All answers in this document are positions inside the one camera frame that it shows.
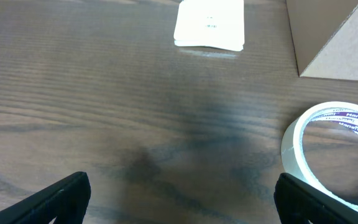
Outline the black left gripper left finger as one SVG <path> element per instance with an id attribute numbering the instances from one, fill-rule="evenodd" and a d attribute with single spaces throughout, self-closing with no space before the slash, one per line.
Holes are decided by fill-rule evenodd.
<path id="1" fill-rule="evenodd" d="M 86 172 L 75 172 L 0 211 L 0 224 L 82 224 L 91 197 Z"/>

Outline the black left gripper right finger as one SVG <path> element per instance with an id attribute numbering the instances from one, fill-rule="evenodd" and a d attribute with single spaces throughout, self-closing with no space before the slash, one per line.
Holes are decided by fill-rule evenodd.
<path id="1" fill-rule="evenodd" d="M 358 224 L 358 212 L 288 173 L 280 174 L 274 201 L 282 224 Z"/>

